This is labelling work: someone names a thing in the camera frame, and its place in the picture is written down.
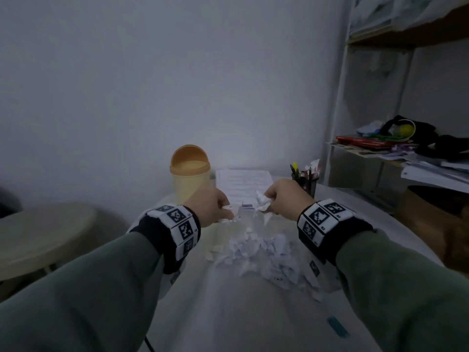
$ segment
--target pen holder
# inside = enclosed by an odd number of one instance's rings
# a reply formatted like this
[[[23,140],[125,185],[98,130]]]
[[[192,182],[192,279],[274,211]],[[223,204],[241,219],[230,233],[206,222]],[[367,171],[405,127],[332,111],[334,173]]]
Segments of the pen holder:
[[[292,179],[295,180],[309,196],[312,198],[314,197],[314,194],[316,193],[316,183],[319,178],[312,179],[311,181],[308,181],[308,179],[303,176]]]

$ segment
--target hand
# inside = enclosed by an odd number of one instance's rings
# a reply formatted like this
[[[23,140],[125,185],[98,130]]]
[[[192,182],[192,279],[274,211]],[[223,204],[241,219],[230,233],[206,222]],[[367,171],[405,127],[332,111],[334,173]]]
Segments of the hand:
[[[216,188],[199,188],[183,205],[196,214],[202,227],[208,227],[220,219],[234,218],[231,211],[221,208],[230,205],[230,202],[226,195]]]
[[[292,221],[297,221],[302,211],[316,202],[296,181],[290,179],[273,183],[264,195],[274,199],[266,212],[280,214]]]

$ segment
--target gray sleeve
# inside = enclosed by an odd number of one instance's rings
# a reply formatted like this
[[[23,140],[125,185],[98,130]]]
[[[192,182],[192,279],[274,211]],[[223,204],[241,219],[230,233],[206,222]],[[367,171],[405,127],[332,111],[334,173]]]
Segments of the gray sleeve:
[[[469,280],[390,241],[362,232],[337,254],[344,292],[384,352],[467,351]]]
[[[163,265],[138,232],[68,263],[0,304],[2,351],[137,351]]]

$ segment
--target wristband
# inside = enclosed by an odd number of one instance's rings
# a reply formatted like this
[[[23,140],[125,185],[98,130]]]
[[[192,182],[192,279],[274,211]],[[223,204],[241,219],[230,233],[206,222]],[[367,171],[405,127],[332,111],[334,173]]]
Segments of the wristband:
[[[335,257],[350,237],[373,226],[358,219],[352,212],[328,199],[314,203],[303,210],[297,221],[300,240],[325,264],[336,265]]]
[[[163,205],[147,212],[131,232],[144,235],[165,257],[163,272],[177,272],[200,239],[200,222],[188,207]]]

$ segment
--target black cable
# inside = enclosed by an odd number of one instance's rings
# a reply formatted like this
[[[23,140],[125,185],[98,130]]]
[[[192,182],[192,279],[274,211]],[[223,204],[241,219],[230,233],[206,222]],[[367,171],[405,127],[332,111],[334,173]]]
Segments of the black cable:
[[[153,349],[153,347],[151,346],[150,342],[148,341],[148,338],[145,336],[145,343],[147,344],[147,347],[148,349],[150,350],[150,352],[155,352],[155,350]]]

